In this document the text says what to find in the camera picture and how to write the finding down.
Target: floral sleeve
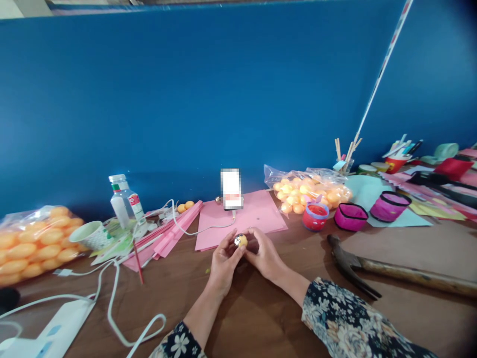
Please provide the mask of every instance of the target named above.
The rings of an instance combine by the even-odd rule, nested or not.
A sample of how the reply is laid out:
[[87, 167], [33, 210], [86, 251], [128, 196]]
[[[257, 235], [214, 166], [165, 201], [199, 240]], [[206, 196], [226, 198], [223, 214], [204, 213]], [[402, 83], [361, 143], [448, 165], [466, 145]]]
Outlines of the floral sleeve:
[[149, 358], [207, 358], [200, 345], [184, 324], [180, 322], [167, 336]]
[[361, 298], [320, 278], [308, 287], [302, 321], [333, 358], [436, 358], [404, 338]]

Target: blue wall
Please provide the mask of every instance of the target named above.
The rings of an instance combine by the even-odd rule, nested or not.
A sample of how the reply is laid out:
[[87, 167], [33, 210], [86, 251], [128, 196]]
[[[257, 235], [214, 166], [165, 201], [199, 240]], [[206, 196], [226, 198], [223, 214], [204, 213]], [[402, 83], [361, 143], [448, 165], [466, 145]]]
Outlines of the blue wall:
[[[111, 174], [125, 173], [153, 209], [212, 199], [220, 168], [242, 168], [247, 192], [264, 187], [265, 163], [329, 167], [333, 138], [354, 137], [402, 7], [316, 1], [1, 22], [0, 215], [64, 204], [104, 219]], [[476, 139], [477, 55], [464, 20], [452, 1], [415, 2], [358, 159], [404, 131], [432, 150]]]

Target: smartphone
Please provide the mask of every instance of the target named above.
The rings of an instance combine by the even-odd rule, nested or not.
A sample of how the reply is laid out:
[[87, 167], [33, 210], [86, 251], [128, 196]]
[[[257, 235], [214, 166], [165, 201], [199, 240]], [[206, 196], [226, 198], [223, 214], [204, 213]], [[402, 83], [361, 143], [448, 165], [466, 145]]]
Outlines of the smartphone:
[[240, 169], [220, 169], [220, 186], [225, 210], [243, 209]]

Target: hammer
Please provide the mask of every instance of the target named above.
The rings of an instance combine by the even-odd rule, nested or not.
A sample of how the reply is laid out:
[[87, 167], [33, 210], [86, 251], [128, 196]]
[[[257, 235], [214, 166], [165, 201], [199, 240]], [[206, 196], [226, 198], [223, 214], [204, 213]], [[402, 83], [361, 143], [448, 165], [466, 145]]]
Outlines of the hammer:
[[381, 298], [381, 294], [360, 279], [358, 275], [354, 273], [354, 268], [397, 278], [403, 281], [416, 283], [424, 287], [430, 287], [465, 297], [477, 297], [477, 283], [475, 282], [434, 272], [418, 270], [416, 268], [387, 264], [384, 262], [356, 256], [352, 253], [344, 251], [341, 248], [341, 241], [336, 235], [328, 235], [328, 242], [331, 245], [331, 253], [341, 273], [348, 280], [350, 280], [353, 285], [355, 285], [373, 300]]

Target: plastic water bottle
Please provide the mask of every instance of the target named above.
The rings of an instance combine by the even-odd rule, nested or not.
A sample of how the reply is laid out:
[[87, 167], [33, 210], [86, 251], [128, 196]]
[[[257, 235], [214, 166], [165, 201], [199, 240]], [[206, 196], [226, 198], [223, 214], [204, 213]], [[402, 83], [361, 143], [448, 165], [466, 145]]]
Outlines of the plastic water bottle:
[[119, 220], [119, 225], [125, 229], [129, 226], [130, 220], [137, 220], [139, 225], [144, 224], [146, 220], [143, 218], [144, 211], [139, 196], [129, 189], [126, 176], [124, 174], [110, 176], [109, 181], [114, 192], [111, 205]]

